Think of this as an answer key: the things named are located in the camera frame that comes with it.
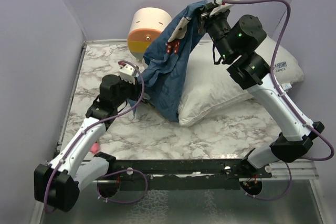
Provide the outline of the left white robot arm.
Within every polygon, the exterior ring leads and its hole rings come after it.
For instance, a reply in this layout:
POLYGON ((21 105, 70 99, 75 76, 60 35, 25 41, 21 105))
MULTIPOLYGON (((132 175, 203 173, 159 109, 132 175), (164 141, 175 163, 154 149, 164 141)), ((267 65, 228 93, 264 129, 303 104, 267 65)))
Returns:
POLYGON ((54 207, 63 212, 71 210, 79 193, 95 179, 110 179, 122 171, 116 170, 115 157, 97 154, 88 164, 81 163, 94 142, 105 134, 127 100, 144 95, 142 76, 109 74, 102 78, 99 95, 86 112, 86 117, 69 144, 47 165, 39 164, 34 170, 34 198, 44 204, 44 211, 54 207))

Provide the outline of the blue patterned pillowcase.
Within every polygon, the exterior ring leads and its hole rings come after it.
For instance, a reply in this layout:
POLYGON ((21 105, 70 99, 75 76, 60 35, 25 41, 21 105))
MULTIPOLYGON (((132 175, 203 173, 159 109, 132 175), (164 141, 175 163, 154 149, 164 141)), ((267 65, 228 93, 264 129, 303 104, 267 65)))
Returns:
POLYGON ((142 72, 149 103, 171 122, 178 122, 178 108, 191 52, 203 34, 198 33, 199 10, 206 0, 187 5, 146 49, 142 72))

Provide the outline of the white pillow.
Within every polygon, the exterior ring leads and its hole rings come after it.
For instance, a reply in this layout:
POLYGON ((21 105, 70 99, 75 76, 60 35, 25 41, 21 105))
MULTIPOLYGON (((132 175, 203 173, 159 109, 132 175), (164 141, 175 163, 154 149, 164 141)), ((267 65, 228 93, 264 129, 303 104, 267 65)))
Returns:
MULTIPOLYGON (((276 41, 269 36, 255 50, 271 66, 276 41)), ((198 44, 190 54, 186 79, 179 104, 180 126, 191 126, 215 111, 252 98, 229 75, 227 65, 213 64, 213 43, 198 44)), ((274 74, 280 84, 293 85, 304 80, 296 58, 279 46, 274 74)))

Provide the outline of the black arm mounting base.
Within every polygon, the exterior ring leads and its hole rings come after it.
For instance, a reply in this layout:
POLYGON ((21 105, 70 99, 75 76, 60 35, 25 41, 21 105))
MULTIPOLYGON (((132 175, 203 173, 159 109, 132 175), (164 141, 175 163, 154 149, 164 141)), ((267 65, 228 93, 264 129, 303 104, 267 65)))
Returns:
POLYGON ((270 178, 268 165, 254 171, 239 159, 116 159, 105 153, 98 157, 109 163, 106 177, 96 180, 104 196, 119 191, 143 190, 238 190, 240 180, 270 178))

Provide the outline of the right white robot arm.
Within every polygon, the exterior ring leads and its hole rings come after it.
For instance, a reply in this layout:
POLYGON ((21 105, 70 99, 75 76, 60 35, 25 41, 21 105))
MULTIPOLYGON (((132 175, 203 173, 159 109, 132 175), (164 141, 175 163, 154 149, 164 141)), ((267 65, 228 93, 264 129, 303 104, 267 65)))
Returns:
POLYGON ((227 22, 230 11, 212 14, 217 7, 206 4, 200 8, 198 17, 199 32, 207 32, 213 49, 219 52, 219 60, 214 63, 228 65, 230 77, 267 110, 281 129, 273 143, 251 150, 241 160, 242 173, 254 177, 269 163, 291 163, 306 155, 324 125, 313 122, 298 109, 272 76, 272 67, 255 52, 267 37, 259 19, 244 15, 230 27, 227 22))

